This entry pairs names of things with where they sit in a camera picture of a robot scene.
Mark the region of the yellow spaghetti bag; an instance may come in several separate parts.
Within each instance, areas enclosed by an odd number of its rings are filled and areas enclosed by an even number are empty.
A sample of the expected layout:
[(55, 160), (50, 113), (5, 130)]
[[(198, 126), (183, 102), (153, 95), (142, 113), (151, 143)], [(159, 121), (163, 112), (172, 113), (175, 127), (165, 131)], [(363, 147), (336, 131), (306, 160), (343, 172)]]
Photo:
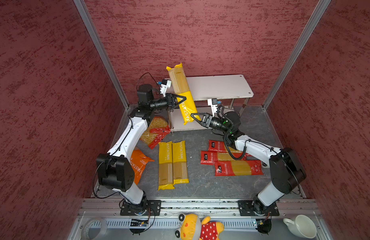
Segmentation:
[(180, 111), (184, 120), (184, 125), (191, 123), (194, 119), (191, 117), (192, 113), (198, 113), (197, 108), (188, 85), (188, 81), (184, 72), (183, 64), (180, 63), (175, 65), (173, 68), (166, 67), (170, 80), (172, 81), (172, 86), (174, 93), (176, 95), (181, 95), (187, 97), (187, 100), (180, 105)]
[(189, 183), (186, 142), (173, 143), (173, 178), (174, 185)]
[(173, 190), (173, 143), (159, 143), (159, 186), (158, 190)]

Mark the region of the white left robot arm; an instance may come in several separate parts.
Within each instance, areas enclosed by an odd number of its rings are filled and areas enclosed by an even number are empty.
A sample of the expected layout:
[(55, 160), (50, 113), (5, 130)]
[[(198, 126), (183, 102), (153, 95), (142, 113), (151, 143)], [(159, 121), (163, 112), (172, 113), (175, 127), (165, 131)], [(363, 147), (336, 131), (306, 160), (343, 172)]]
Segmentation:
[(155, 99), (153, 86), (144, 84), (137, 90), (138, 106), (129, 115), (128, 126), (115, 145), (106, 154), (98, 155), (95, 177), (99, 185), (124, 197), (126, 205), (135, 214), (144, 214), (148, 208), (146, 193), (134, 182), (135, 172), (130, 163), (140, 137), (155, 117), (155, 111), (172, 110), (185, 102), (186, 97), (165, 94)]

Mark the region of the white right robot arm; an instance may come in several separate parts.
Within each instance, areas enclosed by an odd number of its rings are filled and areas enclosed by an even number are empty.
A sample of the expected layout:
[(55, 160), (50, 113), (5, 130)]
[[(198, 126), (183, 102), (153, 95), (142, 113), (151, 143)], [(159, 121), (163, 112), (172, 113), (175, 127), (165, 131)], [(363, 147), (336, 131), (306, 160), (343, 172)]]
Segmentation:
[(235, 112), (212, 116), (194, 113), (192, 118), (201, 126), (223, 133), (223, 142), (232, 161), (216, 162), (216, 174), (260, 174), (270, 170), (270, 182), (252, 200), (239, 201), (242, 216), (276, 216), (276, 201), (291, 193), (306, 179), (307, 174), (296, 152), (290, 148), (276, 148), (240, 131), (240, 117)]

